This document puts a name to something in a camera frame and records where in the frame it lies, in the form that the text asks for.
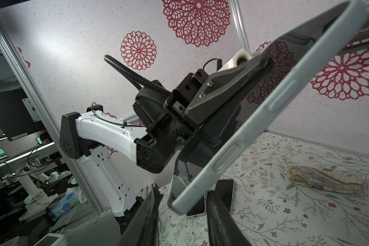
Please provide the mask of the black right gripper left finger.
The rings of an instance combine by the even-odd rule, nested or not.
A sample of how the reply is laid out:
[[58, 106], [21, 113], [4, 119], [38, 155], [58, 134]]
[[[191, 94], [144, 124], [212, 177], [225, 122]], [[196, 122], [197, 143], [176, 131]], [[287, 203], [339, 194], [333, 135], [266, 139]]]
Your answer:
[[158, 209], [163, 195], [153, 187], [121, 236], [118, 246], [159, 246]]

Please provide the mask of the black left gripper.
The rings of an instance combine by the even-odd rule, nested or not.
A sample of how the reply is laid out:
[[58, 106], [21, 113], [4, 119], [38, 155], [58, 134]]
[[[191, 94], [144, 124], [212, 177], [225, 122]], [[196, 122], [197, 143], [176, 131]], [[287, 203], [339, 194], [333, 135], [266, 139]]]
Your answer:
[[208, 75], [203, 69], [189, 73], [167, 98], [165, 108], [192, 132], [221, 135], [219, 108], [245, 86], [256, 86], [269, 74], [274, 62], [265, 52], [241, 65]]

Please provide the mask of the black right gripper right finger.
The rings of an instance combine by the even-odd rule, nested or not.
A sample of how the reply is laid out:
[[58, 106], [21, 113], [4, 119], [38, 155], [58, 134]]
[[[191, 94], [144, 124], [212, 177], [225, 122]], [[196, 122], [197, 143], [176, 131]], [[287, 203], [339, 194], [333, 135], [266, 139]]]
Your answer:
[[251, 246], [215, 191], [207, 193], [210, 246]]

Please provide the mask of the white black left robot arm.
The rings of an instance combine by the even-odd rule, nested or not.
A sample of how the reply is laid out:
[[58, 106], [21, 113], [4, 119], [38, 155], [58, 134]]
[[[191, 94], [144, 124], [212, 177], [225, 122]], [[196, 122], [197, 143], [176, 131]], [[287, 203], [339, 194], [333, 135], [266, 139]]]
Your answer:
[[215, 73], [199, 69], [168, 91], [110, 55], [104, 60], [138, 90], [133, 109], [141, 125], [113, 119], [93, 103], [85, 113], [63, 115], [60, 146], [92, 172], [125, 230], [143, 199], [125, 184], [107, 148], [154, 174], [178, 154], [175, 163], [185, 169], [175, 168], [174, 174], [187, 185], [194, 179], [189, 165], [203, 168], [232, 137], [242, 100], [267, 77], [274, 62], [265, 53], [252, 58], [238, 54], [226, 64], [218, 59]]

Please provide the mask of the black phone on table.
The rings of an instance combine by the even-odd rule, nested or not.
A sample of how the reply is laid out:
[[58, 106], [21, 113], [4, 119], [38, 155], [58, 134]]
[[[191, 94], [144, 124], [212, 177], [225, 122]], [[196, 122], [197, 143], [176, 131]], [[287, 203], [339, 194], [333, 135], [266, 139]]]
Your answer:
[[206, 196], [204, 195], [196, 205], [186, 214], [186, 217], [202, 217], [206, 214]]
[[235, 181], [232, 179], [218, 180], [216, 183], [215, 192], [223, 202], [227, 211], [231, 214], [233, 212]]

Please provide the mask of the clear plastic bag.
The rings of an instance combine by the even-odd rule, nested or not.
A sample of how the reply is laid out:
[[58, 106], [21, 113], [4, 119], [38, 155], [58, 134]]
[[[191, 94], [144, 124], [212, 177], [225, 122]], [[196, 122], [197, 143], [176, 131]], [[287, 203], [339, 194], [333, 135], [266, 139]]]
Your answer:
[[346, 171], [308, 166], [290, 166], [287, 178], [307, 188], [339, 194], [362, 196], [367, 192], [363, 178]]

